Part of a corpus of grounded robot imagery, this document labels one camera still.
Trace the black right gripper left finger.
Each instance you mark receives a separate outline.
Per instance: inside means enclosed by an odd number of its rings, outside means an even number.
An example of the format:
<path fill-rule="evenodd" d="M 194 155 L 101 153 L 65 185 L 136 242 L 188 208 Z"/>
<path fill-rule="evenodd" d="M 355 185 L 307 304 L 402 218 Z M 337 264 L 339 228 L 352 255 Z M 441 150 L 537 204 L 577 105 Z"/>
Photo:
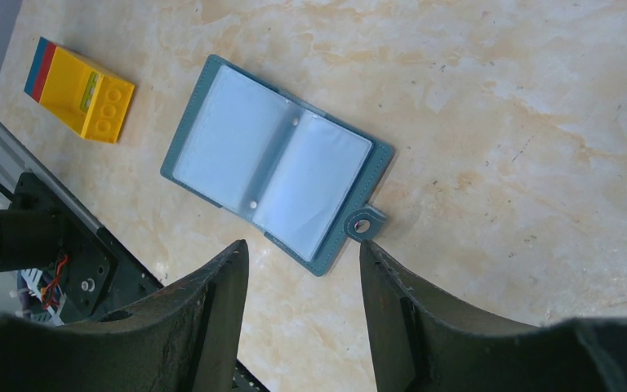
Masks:
<path fill-rule="evenodd" d="M 0 314 L 0 391 L 229 391 L 247 295 L 247 243 L 97 321 Z"/>

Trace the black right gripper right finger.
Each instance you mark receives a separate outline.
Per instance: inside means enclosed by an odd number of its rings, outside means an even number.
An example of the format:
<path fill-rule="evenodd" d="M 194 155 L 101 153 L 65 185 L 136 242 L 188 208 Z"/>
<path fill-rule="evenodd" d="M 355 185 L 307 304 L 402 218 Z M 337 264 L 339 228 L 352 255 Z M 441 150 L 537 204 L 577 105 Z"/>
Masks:
<path fill-rule="evenodd" d="M 362 296 L 380 391 L 627 391 L 627 318 L 535 327 L 453 296 L 371 241 Z"/>

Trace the blue leather card holder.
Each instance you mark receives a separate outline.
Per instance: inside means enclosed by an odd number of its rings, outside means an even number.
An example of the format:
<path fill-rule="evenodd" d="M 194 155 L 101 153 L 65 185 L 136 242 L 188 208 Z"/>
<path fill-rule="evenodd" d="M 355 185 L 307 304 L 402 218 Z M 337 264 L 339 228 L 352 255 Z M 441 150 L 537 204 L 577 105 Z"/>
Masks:
<path fill-rule="evenodd" d="M 393 157 L 391 144 L 210 55 L 160 172 L 323 276 L 347 240 L 381 231 L 370 199 Z"/>

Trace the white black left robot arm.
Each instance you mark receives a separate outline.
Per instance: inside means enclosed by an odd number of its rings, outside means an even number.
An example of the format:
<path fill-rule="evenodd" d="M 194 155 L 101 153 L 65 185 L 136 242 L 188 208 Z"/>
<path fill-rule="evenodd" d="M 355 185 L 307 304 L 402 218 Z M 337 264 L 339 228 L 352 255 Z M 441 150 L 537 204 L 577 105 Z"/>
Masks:
<path fill-rule="evenodd" d="M 43 208 L 40 201 L 17 195 L 9 208 L 0 209 L 0 273 L 46 270 L 69 256 L 64 217 L 56 209 Z"/>

